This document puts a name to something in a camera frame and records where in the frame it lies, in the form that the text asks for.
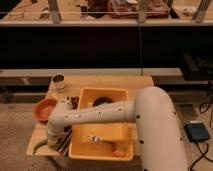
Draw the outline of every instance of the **wooden tabletop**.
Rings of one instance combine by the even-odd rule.
[[[58,0],[58,7],[62,20],[79,20],[81,18],[80,6],[87,6],[87,0]],[[192,16],[183,14],[183,8],[195,7],[198,8],[200,0],[174,0],[173,8],[182,20],[191,20]],[[40,20],[39,17],[44,8],[49,7],[47,0],[38,0],[37,3],[31,4],[29,0],[22,0],[8,15],[2,20]],[[112,19],[109,15],[105,15],[101,19]],[[213,20],[213,2],[211,2],[205,19]]]
[[[83,87],[100,87],[100,88],[122,88],[129,92],[130,100],[144,87],[152,86],[153,80],[150,76],[65,76],[66,89],[64,92],[57,92],[51,82],[46,97],[66,98],[79,96]],[[134,154],[139,155],[137,133],[135,124],[132,127],[132,137],[134,144]],[[33,147],[39,141],[46,139],[46,125],[37,123],[32,137],[29,141],[26,154],[33,155]],[[48,146],[38,149],[36,155],[39,156],[59,156],[59,153]]]

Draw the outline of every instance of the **cup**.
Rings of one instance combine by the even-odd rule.
[[[62,74],[54,75],[52,77],[52,81],[53,81],[57,91],[59,91],[59,92],[63,92],[64,91],[65,86],[66,86],[64,75],[62,75]]]

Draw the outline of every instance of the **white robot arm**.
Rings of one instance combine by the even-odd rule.
[[[187,171],[188,162],[172,100],[158,87],[146,87],[134,101],[70,110],[61,100],[48,124],[48,139],[57,141],[65,126],[136,122],[143,171]]]

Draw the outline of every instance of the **red item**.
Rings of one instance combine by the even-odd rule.
[[[54,109],[57,100],[43,99],[35,105],[34,116],[38,121],[48,121],[49,115]]]

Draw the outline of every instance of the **floor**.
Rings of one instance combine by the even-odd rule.
[[[35,120],[32,117],[34,104],[0,104],[0,171],[139,171],[141,170],[140,158],[134,158],[131,162],[96,162],[96,161],[70,161],[68,158],[55,158],[63,167],[56,169],[46,158],[36,156],[26,156],[25,151],[28,141],[31,137],[32,130],[35,126]],[[208,128],[210,115],[199,116]],[[190,144],[187,137],[183,134],[183,140],[186,145],[187,157],[189,164],[197,159],[200,154],[193,144]],[[209,141],[210,150],[208,156],[213,158],[212,139]],[[212,171],[213,164],[202,159],[195,167],[196,171]]]

